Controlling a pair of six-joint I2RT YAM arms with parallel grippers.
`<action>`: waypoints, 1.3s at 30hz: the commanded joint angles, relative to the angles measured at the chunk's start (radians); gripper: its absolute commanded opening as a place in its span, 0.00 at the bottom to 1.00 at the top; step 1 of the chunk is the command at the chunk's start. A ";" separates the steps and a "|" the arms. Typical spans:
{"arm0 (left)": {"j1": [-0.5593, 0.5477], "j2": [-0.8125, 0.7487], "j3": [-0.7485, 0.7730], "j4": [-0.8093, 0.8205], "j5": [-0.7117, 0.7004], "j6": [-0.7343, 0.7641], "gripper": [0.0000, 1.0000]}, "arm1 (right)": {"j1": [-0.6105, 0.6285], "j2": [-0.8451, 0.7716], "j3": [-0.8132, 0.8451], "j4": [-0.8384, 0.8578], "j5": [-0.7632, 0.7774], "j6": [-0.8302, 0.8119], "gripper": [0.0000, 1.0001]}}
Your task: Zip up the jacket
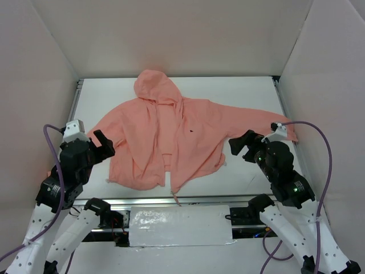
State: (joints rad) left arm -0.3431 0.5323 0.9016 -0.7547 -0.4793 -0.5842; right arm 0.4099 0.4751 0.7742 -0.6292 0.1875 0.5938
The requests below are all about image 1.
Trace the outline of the salmon pink hooded jacket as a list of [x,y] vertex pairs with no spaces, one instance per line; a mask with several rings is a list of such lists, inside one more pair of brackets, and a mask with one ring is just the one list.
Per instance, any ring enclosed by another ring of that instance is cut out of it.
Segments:
[[133,88],[135,98],[104,115],[87,135],[94,138],[99,130],[111,140],[109,180],[134,190],[165,186],[169,172],[175,195],[224,165],[225,139],[248,130],[267,135],[272,123],[288,122],[274,112],[184,97],[161,71],[144,70]]

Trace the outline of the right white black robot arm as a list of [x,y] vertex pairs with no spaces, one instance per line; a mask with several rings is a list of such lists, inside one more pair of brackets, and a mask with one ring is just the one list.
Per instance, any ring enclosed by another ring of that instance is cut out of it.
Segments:
[[249,201],[248,217],[263,222],[288,247],[301,273],[360,273],[361,268],[339,248],[326,222],[317,216],[319,203],[308,181],[293,166],[294,155],[283,142],[286,128],[262,136],[252,130],[229,140],[232,155],[248,148],[244,161],[256,164],[279,202],[268,195]]

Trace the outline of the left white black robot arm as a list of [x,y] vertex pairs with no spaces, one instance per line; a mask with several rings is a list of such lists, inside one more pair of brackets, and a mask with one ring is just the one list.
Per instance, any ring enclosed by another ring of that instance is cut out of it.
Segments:
[[109,203],[92,198],[69,228],[60,236],[57,233],[69,215],[83,186],[88,182],[94,165],[114,156],[112,141],[100,131],[94,135],[100,143],[85,138],[77,130],[65,140],[55,166],[40,185],[36,205],[23,243],[1,257],[14,255],[13,262],[4,273],[59,273],[69,269],[75,250],[96,227],[104,228],[112,222]]

